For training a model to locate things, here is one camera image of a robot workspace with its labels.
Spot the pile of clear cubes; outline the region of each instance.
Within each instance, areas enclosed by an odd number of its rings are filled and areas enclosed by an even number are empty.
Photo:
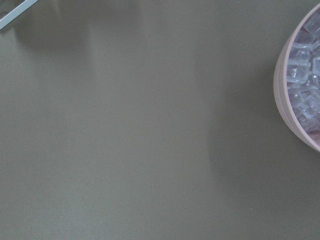
[[[292,45],[286,73],[296,118],[307,132],[320,131],[320,14],[303,25]]]

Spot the pink bowl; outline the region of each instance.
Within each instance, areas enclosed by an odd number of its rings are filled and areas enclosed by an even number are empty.
[[[289,37],[278,58],[273,78],[274,99],[284,122],[295,135],[297,135],[302,141],[304,141],[306,144],[308,144],[310,147],[317,150],[318,152],[320,152],[320,131],[306,133],[304,129],[301,127],[300,123],[298,122],[298,119],[296,118],[294,111],[291,107],[287,89],[287,66],[289,53],[299,30],[309,19],[309,17],[319,9],[320,4],[313,8],[303,18],[303,20],[300,22],[300,24]]]

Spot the gray surface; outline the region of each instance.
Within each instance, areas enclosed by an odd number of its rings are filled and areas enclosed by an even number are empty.
[[[39,1],[0,36],[0,239],[319,239],[272,89],[317,3]]]

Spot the pink container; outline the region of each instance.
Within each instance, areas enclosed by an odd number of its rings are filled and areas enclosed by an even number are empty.
[[[273,79],[275,103],[284,122],[295,135],[297,135],[302,141],[304,141],[306,144],[308,144],[310,147],[317,150],[318,152],[320,152],[320,131],[314,133],[306,133],[305,130],[301,127],[300,123],[298,122],[298,119],[296,118],[295,113],[291,107],[287,89],[287,66],[289,53],[299,30],[309,19],[309,17],[319,9],[320,4],[313,8],[303,18],[303,20],[292,33],[292,35],[289,37],[288,41],[286,42],[280,53],[279,59],[275,67]]]

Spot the white metal bar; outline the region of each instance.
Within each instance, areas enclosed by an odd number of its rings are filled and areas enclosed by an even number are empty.
[[[21,4],[19,4],[16,8],[10,11],[7,15],[0,19],[0,30],[3,29],[8,23],[10,23],[13,19],[22,14],[25,10],[30,8],[33,4],[35,4],[38,0],[25,0]]]

